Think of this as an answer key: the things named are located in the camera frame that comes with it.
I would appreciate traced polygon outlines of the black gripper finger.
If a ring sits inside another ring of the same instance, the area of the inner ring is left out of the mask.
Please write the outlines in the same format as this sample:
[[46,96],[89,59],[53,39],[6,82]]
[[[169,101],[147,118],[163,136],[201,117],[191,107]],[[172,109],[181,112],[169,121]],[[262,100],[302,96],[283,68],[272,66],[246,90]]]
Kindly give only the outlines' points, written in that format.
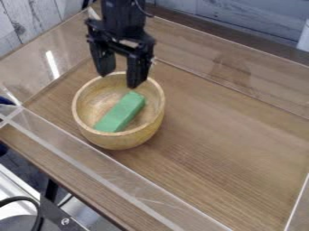
[[131,54],[127,57],[127,87],[136,88],[148,77],[149,68],[152,66],[152,56],[136,56]]
[[104,77],[116,68],[115,53],[100,43],[89,43],[92,62],[97,74]]

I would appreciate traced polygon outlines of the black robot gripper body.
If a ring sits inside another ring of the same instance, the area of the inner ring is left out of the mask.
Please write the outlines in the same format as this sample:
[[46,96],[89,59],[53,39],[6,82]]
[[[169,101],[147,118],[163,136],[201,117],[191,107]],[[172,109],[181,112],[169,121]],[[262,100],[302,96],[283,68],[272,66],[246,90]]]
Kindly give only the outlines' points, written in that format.
[[88,18],[86,42],[93,60],[116,53],[137,60],[153,57],[155,38],[144,31],[145,0],[101,0],[101,19]]

